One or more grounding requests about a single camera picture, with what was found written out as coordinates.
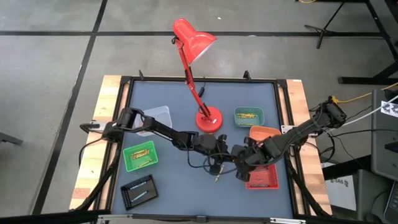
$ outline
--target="equipment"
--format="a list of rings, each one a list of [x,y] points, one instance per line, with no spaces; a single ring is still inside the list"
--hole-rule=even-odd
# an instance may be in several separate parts
[[[391,189],[391,194],[387,202],[384,218],[391,223],[398,220],[398,183],[395,181]]]
[[[373,90],[372,110],[380,107],[382,101],[389,101],[385,92],[382,90]],[[393,115],[382,113],[382,110],[378,110],[372,114],[372,129],[396,129],[397,125],[398,118]],[[368,161],[370,162],[371,170],[377,175],[398,181],[398,153],[396,153],[392,144],[390,144],[397,141],[397,132],[381,133],[379,131],[373,131],[371,137],[372,153],[368,155],[368,157],[370,157]]]
[[[177,19],[173,25],[175,37],[173,44],[177,44],[178,52],[184,66],[185,83],[199,105],[196,122],[199,129],[206,133],[215,133],[223,124],[221,112],[212,106],[207,107],[198,95],[193,82],[190,64],[202,56],[216,41],[216,37],[204,32],[197,32],[185,19]]]
[[[133,128],[136,116],[141,116],[142,127]],[[249,181],[249,172],[258,166],[269,166],[283,158],[285,152],[292,144],[303,145],[308,135],[314,131],[323,131],[323,128],[339,128],[345,122],[346,115],[332,102],[331,98],[319,104],[315,115],[300,126],[291,129],[279,136],[264,139],[257,142],[255,139],[245,137],[245,146],[234,145],[231,154],[225,143],[225,134],[215,138],[211,134],[201,134],[194,131],[176,131],[166,125],[157,122],[153,117],[146,116],[141,110],[135,108],[124,108],[119,119],[106,125],[103,138],[118,142],[125,132],[137,133],[139,131],[150,131],[165,139],[181,151],[196,151],[203,154],[205,158],[201,167],[210,167],[211,175],[220,173],[224,162],[233,162],[236,166],[236,177],[242,181]]]

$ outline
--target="white cable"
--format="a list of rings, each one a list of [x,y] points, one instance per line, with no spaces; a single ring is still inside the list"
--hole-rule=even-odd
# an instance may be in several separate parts
[[[393,102],[393,101],[394,101],[395,99],[397,99],[397,98],[398,98],[398,95],[397,95],[396,97],[394,97],[392,100],[388,101],[386,104]],[[361,119],[363,119],[363,118],[365,118],[365,117],[367,117],[367,116],[369,116],[369,115],[371,115],[371,114],[373,114],[373,113],[379,111],[379,109],[381,109],[381,108],[382,108],[382,105],[379,106],[378,108],[376,108],[374,111],[371,111],[371,112],[365,114],[364,116],[362,116],[362,117],[360,117],[360,118],[357,118],[357,119],[355,119],[355,120],[353,120],[353,121],[350,121],[350,122],[348,122],[348,123],[345,123],[345,124],[343,124],[342,126],[347,126],[347,125],[349,125],[349,124],[352,124],[352,123],[354,123],[354,122],[357,122],[357,121],[359,121],[359,120],[361,120]]]

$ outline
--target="clear plastic container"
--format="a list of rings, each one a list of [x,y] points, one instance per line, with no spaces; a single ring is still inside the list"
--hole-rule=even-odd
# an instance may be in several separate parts
[[[172,118],[170,117],[170,111],[168,106],[160,106],[158,108],[152,108],[148,110],[144,110],[144,114],[146,116],[151,116],[155,118],[156,121],[166,125],[169,128],[173,128],[172,126]],[[138,128],[142,126],[141,116],[137,116],[134,121],[134,127]],[[137,133],[139,136],[146,137],[151,136],[154,133],[150,131],[140,131]]]

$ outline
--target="wooden table edge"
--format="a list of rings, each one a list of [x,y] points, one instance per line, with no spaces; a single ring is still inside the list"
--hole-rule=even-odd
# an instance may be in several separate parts
[[[114,109],[116,106],[116,100],[118,97],[119,88],[121,85],[122,76],[120,75],[105,75],[99,91],[97,104],[94,112],[93,119],[102,122],[112,121]],[[290,107],[293,114],[294,125],[299,125],[310,118],[308,112],[307,101],[305,98],[304,88],[301,80],[286,80],[287,91],[289,93]],[[124,85],[122,88],[123,95],[121,100],[121,106],[119,112],[124,108],[128,85]],[[285,96],[283,88],[279,87],[280,105],[282,109],[282,116],[287,123],[287,107],[285,104]],[[100,134],[89,133],[87,142],[91,142],[95,139],[100,138]],[[314,139],[308,139],[309,142],[316,144]],[[79,173],[76,178],[75,188],[72,194],[70,202],[70,209],[79,206],[84,199],[90,194],[95,185],[99,181],[101,167],[104,159],[106,142],[100,141],[96,144],[88,146],[84,153],[79,168]],[[114,152],[116,144],[112,146],[112,152]],[[331,214],[330,202],[327,194],[326,183],[323,179],[322,168],[318,157],[317,149],[313,146],[305,144],[302,146],[300,151],[302,160],[302,169],[304,173],[304,179],[306,180],[306,186],[314,196],[315,200],[321,205],[321,207]],[[102,193],[100,208],[105,207],[106,197],[108,196],[107,189],[109,188],[109,181],[104,186]],[[298,187],[295,185],[295,194],[298,206],[299,214],[304,214],[301,193]]]

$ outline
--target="concrete floor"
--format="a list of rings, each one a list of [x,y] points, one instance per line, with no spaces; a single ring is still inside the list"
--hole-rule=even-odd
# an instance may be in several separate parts
[[[372,0],[393,40],[398,25],[384,1]],[[100,0],[0,1],[0,30],[93,29]],[[323,26],[338,3],[300,4],[293,0],[109,0],[102,31],[172,30],[174,19],[185,17],[198,30],[308,31],[304,24]],[[330,29],[377,31],[364,4],[347,4]],[[183,75],[171,37],[97,37],[76,102],[72,120],[53,177],[44,213],[68,209],[78,172],[78,151],[86,134],[78,125],[93,115],[103,75]],[[315,38],[219,37],[217,43],[192,65],[195,76],[303,80],[307,102],[315,106],[336,95],[344,100],[379,86],[339,85],[337,77],[370,77],[393,62],[381,39],[328,38],[320,50]],[[0,216],[24,215],[44,170],[55,133],[79,71],[88,37],[0,36],[0,131],[24,139],[21,146],[0,144]],[[354,114],[370,99],[342,105]],[[366,129],[364,119],[338,132]],[[350,153],[370,152],[370,134],[342,137]],[[324,136],[320,149],[330,145]],[[350,157],[337,143],[334,160]]]

